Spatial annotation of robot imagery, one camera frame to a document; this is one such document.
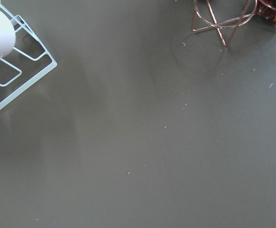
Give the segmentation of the cup rack with cups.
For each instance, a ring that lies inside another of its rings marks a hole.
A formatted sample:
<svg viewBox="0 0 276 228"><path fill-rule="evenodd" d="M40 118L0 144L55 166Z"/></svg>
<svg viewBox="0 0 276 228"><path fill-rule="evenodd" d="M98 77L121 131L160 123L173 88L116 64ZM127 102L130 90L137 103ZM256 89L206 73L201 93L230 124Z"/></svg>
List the cup rack with cups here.
<svg viewBox="0 0 276 228"><path fill-rule="evenodd" d="M0 1L0 111L56 66L25 19Z"/></svg>

